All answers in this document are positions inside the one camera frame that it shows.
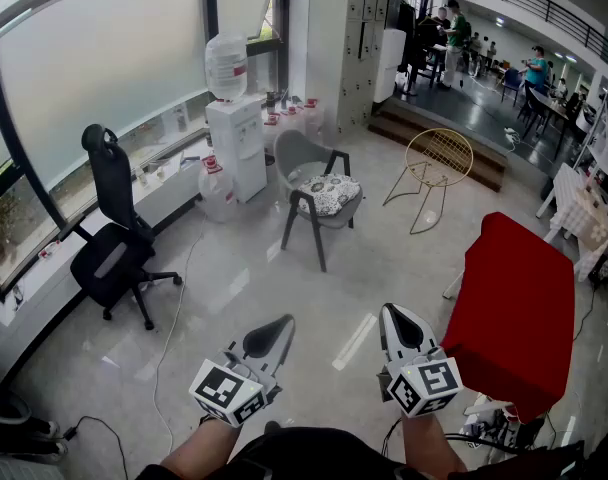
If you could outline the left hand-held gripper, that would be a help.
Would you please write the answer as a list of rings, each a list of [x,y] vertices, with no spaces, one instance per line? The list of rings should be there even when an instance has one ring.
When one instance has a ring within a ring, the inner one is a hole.
[[[223,350],[217,361],[206,359],[189,394],[210,416],[230,426],[243,426],[272,403],[281,391],[276,380],[295,334],[290,314],[245,335],[244,353]]]

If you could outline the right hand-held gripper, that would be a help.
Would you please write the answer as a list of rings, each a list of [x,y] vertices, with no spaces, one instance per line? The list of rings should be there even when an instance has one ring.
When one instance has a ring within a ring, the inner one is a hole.
[[[383,401],[396,402],[406,418],[444,409],[463,390],[463,382],[456,360],[436,347],[433,329],[395,303],[384,304],[379,325],[388,363],[377,375]]]

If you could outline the black white patterned pillow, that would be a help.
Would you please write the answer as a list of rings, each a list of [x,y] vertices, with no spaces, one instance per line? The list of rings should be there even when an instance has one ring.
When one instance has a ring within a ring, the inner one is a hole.
[[[313,198],[318,217],[332,217],[358,196],[361,185],[350,176],[329,173],[306,180],[298,190]]]

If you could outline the grey armchair with cushion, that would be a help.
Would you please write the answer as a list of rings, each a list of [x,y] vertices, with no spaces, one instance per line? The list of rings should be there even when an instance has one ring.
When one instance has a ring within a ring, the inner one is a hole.
[[[311,225],[318,261],[322,272],[327,271],[321,230],[339,230],[354,227],[354,216],[363,200],[363,189],[358,196],[332,217],[318,217],[313,198],[298,190],[306,180],[323,174],[338,173],[352,177],[350,155],[313,142],[297,130],[281,133],[274,143],[275,165],[278,180],[288,195],[288,215],[282,236],[281,248],[288,245],[291,230],[298,217]]]

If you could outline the person's right forearm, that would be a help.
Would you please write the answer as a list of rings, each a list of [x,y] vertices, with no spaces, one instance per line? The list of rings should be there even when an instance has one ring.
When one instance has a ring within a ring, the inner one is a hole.
[[[448,480],[451,474],[466,473],[464,462],[445,437],[434,414],[402,416],[406,464],[434,480]]]

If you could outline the red cloth covered table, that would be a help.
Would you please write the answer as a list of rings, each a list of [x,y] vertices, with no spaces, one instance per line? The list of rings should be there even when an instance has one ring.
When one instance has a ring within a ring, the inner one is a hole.
[[[572,262],[505,214],[486,215],[441,342],[464,386],[531,422],[565,393],[574,320]]]

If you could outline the person's black shirt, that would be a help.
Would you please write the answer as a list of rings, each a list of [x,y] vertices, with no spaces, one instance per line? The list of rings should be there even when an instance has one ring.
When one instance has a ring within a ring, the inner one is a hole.
[[[570,471],[577,450],[537,449],[481,466],[448,480],[559,480]],[[147,465],[136,480],[181,480],[158,464]],[[376,451],[350,432],[326,427],[282,427],[265,432],[204,480],[434,480]]]

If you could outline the large clear water bottle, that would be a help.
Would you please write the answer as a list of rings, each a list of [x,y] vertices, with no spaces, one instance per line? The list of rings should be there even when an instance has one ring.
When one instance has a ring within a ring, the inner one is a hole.
[[[216,99],[234,101],[247,90],[247,39],[241,33],[219,33],[205,48],[205,73]]]
[[[198,183],[205,213],[213,222],[232,220],[237,211],[233,178],[214,154],[205,157],[202,165]]]
[[[263,122],[263,143],[265,153],[274,154],[274,143],[283,131],[283,115],[281,113],[269,113]]]
[[[296,106],[288,106],[281,112],[280,121],[284,131],[297,130],[306,133],[305,116],[303,109]]]
[[[324,108],[316,98],[308,98],[304,104],[304,123],[308,138],[322,142]]]

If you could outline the wooden step platform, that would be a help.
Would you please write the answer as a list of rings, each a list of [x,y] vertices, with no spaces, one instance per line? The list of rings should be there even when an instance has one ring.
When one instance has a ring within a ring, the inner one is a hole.
[[[444,119],[427,116],[405,102],[389,99],[375,110],[368,121],[368,130],[408,146],[413,138],[429,129],[448,128],[462,135],[473,150],[473,165],[469,177],[483,186],[499,192],[508,165],[505,154],[473,138],[469,132],[458,131]]]

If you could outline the table with checked cloth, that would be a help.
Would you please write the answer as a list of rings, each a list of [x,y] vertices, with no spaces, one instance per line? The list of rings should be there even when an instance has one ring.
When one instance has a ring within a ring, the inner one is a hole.
[[[551,243],[562,230],[577,239],[579,259],[573,270],[577,280],[583,282],[608,248],[606,205],[587,183],[587,178],[565,163],[553,178],[553,188],[536,213],[538,218],[552,201],[555,201],[556,212],[543,240]]]

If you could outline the black dining table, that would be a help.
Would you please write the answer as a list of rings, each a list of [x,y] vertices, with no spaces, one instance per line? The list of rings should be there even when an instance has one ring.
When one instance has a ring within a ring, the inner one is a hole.
[[[525,102],[518,113],[518,117],[525,120],[525,130],[517,136],[525,140],[533,133],[542,138],[546,130],[552,127],[555,121],[559,121],[561,128],[558,130],[553,158],[550,160],[554,163],[567,138],[579,140],[586,137],[587,132],[577,124],[578,119],[583,116],[583,104],[576,94],[564,103],[536,91],[533,87],[526,87]]]

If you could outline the white fridge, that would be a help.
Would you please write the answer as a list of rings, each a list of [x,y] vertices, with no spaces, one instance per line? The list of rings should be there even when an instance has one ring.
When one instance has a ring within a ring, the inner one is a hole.
[[[379,39],[379,61],[373,94],[374,103],[383,103],[393,95],[398,66],[402,63],[406,33],[385,28]]]

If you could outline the white locker cabinet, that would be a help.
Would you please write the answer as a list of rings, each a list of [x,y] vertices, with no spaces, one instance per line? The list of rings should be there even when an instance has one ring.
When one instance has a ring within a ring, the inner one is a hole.
[[[371,114],[389,0],[309,0],[306,97],[335,144]]]

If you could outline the coat rack with dark coats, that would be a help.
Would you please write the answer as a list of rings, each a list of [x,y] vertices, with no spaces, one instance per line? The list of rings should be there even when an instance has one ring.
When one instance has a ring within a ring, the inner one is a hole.
[[[423,13],[420,13],[420,20],[417,20],[415,9],[406,0],[402,0],[398,29],[406,33],[406,38],[398,71],[406,75],[402,92],[407,96],[416,95],[415,83],[419,71],[426,66],[426,49],[434,43],[436,25],[431,16]]]

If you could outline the black window frame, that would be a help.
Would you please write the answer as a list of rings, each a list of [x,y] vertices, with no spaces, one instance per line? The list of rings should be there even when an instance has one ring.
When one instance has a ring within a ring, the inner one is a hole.
[[[243,30],[280,55],[288,0],[0,0],[0,301],[94,200],[80,140],[92,123],[135,168],[206,133],[204,49]]]

